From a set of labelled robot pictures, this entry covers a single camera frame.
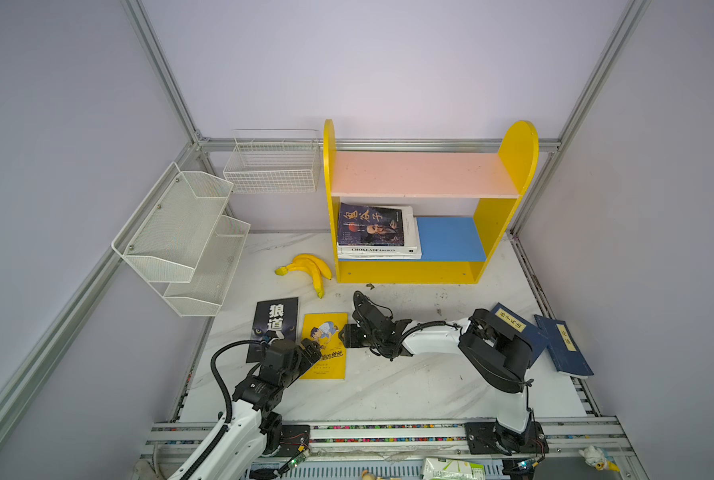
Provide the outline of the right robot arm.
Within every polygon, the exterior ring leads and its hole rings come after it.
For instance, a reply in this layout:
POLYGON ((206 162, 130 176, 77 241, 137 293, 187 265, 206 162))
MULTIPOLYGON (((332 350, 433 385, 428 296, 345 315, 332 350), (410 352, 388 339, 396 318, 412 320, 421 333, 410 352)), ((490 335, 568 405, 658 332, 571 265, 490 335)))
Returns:
POLYGON ((393 361, 423 354, 460 354, 496 390, 496 416, 489 446, 502 454, 520 453, 538 434, 530 406, 534 347, 526 324, 514 326, 493 310, 476 309, 457 321, 396 320, 392 311, 360 291, 353 295, 353 321, 338 334, 348 349, 366 348, 393 361))

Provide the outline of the yellow paperback book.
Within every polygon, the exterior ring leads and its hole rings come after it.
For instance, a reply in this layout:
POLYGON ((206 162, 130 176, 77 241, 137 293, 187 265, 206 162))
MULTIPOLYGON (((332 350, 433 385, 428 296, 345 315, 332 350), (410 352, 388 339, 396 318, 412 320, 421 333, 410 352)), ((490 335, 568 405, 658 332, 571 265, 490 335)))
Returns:
POLYGON ((303 380, 344 380, 346 377, 346 347, 339 334, 347 325, 346 313, 306 314, 302 338, 319 346, 321 358, 303 376, 303 380))

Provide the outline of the blue book yellow label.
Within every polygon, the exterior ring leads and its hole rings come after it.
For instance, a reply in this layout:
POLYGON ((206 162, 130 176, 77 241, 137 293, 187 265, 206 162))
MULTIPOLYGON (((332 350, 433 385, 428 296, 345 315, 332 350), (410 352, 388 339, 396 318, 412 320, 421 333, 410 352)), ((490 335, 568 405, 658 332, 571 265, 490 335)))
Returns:
POLYGON ((541 315, 534 318, 538 328, 548 338, 547 349, 559 373, 579 379, 594 375, 565 321, 541 315))
POLYGON ((497 303, 491 312, 505 325, 515 330, 519 338, 527 342, 532 349, 532 358, 528 364, 531 368, 549 345, 548 336, 536 325, 517 315, 501 303, 497 303))

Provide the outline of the yellow banana bunch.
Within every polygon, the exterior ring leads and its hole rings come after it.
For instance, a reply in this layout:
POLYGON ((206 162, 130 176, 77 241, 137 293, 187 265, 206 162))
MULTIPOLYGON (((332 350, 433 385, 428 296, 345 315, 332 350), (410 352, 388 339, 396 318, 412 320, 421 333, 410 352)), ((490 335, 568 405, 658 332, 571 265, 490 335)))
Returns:
POLYGON ((333 278, 329 265, 311 254, 297 255, 289 264, 278 267, 274 271, 277 276, 285 276, 293 272, 303 272, 311 278, 313 289, 319 299, 325 296, 324 281, 333 278))

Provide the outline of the aluminium front rail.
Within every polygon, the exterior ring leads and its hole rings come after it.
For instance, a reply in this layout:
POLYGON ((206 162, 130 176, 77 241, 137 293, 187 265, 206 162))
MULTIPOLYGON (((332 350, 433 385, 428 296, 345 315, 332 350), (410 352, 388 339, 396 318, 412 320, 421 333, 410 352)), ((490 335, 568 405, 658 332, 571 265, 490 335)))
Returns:
MULTIPOLYGON (((647 473, 614 417, 545 418, 540 423, 549 451, 544 455, 472 454, 464 424, 474 420, 292 421, 311 427, 307 447, 292 457, 256 459, 239 479, 422 479, 426 458, 463 460, 484 466, 485 479, 645 479, 647 473), (620 472, 588 466, 580 449, 594 445, 612 456, 620 472)), ((212 423, 158 423, 136 467, 139 479, 158 467, 171 475, 208 435, 212 423)))

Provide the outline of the white Javen Mao portfolio book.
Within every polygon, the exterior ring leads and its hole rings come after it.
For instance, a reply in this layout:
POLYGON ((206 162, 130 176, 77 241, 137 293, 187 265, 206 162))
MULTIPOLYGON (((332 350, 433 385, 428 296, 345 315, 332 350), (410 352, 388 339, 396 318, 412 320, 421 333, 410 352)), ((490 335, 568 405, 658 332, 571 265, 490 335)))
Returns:
POLYGON ((337 256, 346 260, 420 260, 422 249, 418 224, 415 218, 404 220, 403 245, 395 246, 340 246, 337 244, 337 256))

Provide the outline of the blue book yellow label near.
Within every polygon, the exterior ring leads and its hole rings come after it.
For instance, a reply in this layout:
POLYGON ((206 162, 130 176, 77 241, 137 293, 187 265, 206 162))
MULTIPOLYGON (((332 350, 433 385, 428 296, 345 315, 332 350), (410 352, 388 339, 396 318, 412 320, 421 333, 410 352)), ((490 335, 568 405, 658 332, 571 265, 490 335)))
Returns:
POLYGON ((517 315, 501 303, 497 303, 491 312, 505 325, 515 330, 519 338, 527 342, 532 349, 532 358, 528 364, 531 368, 549 345, 548 336, 536 325, 517 315))

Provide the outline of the black book white characters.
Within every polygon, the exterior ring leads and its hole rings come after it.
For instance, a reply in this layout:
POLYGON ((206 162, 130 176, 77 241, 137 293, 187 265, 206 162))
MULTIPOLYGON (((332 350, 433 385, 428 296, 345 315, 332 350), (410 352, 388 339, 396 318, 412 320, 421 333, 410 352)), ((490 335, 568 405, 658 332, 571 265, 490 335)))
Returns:
POLYGON ((258 302, 251 326, 251 339, 267 341, 276 337, 295 341, 298 309, 297 297, 258 302))

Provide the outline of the white green carton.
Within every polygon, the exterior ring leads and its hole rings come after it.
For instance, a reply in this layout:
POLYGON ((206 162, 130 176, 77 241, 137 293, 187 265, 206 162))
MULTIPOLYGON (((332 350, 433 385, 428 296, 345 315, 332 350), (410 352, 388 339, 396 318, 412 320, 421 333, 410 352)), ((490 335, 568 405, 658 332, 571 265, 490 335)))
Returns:
POLYGON ((484 466, 463 460, 426 458, 423 464, 423 480, 484 480, 484 466))

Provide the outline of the yellow pink blue bookshelf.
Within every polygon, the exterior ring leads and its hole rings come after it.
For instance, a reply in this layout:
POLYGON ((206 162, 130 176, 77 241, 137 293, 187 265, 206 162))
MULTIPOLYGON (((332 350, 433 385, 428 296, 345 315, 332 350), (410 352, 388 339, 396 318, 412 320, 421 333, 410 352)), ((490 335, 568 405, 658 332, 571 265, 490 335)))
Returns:
POLYGON ((326 120, 322 156, 332 231, 349 199, 477 203, 469 216, 419 216, 419 259, 337 258, 338 282, 476 284, 529 190, 539 135, 533 123, 518 121, 495 153, 345 151, 337 146, 333 121, 326 120))

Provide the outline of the blue book yellow label far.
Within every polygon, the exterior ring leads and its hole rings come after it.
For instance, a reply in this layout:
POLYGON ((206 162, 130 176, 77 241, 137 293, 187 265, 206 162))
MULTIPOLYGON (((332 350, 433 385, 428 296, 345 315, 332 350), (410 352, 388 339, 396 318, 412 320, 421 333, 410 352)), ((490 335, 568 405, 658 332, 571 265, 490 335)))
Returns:
POLYGON ((547 349, 559 373, 579 379, 594 375, 565 321, 541 315, 534 318, 538 328, 548 338, 547 349))

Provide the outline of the white Chokladfabriken book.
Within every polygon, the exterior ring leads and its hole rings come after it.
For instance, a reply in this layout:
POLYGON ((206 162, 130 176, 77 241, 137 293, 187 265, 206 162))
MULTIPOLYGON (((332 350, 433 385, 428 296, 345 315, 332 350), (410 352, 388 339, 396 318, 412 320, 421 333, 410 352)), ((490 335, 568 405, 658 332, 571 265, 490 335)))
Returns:
POLYGON ((336 227, 336 244, 344 252, 421 253, 417 221, 410 206, 341 203, 336 227))

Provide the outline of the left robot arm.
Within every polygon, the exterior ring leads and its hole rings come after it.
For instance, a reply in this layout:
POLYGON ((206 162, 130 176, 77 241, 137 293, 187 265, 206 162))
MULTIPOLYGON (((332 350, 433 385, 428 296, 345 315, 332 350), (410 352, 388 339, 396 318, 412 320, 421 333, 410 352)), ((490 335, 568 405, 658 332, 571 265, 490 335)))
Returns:
POLYGON ((284 391, 322 358, 318 342, 303 339, 239 340, 219 348, 210 359, 210 371, 224 401, 217 423, 173 479, 239 479, 252 463, 275 452, 282 434, 281 415, 275 408, 284 391), (262 358, 233 390, 217 367, 226 351, 258 346, 262 358))

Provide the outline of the dark purple portrait book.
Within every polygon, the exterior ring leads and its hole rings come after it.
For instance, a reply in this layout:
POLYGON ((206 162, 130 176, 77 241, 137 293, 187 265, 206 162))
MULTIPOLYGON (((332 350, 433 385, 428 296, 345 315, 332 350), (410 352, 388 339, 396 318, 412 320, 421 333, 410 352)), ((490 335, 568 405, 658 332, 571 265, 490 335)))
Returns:
POLYGON ((399 246, 405 242, 400 208, 342 203, 336 224, 340 246, 399 246))

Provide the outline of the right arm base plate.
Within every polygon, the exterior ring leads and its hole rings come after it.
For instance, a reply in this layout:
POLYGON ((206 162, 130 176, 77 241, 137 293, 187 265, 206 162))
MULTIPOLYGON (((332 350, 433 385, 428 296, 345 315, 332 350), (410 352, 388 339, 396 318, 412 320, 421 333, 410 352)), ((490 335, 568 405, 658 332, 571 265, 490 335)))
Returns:
POLYGON ((544 455, 549 451, 543 428, 536 421, 529 421, 522 433, 515 433, 497 422, 468 422, 464 429, 472 454, 544 455))

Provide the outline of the white mesh two-tier rack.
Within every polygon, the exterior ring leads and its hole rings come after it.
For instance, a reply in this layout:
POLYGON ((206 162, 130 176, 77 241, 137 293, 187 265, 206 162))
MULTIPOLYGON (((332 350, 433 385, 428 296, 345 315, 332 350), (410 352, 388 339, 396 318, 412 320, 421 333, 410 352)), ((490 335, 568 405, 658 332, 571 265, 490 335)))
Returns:
POLYGON ((233 184, 168 166, 111 249, 180 317, 221 310, 250 225, 228 214, 233 184))

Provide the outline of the small toy figure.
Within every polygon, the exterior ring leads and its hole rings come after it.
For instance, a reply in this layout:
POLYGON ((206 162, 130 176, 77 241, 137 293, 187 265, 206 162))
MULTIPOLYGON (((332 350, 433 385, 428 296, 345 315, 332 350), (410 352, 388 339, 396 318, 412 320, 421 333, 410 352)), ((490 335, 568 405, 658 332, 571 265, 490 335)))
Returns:
POLYGON ((580 449, 579 454, 588 466, 595 468, 597 471, 620 472, 620 467, 615 463, 612 456, 602 448, 590 445, 580 449))

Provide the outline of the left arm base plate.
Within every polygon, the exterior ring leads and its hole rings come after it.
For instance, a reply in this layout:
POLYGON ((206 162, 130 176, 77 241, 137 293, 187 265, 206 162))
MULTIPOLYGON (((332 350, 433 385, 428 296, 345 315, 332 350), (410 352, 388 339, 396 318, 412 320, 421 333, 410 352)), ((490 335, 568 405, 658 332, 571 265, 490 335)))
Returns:
POLYGON ((310 435, 307 424, 282 424, 267 435, 262 457, 292 457, 308 446, 310 435))

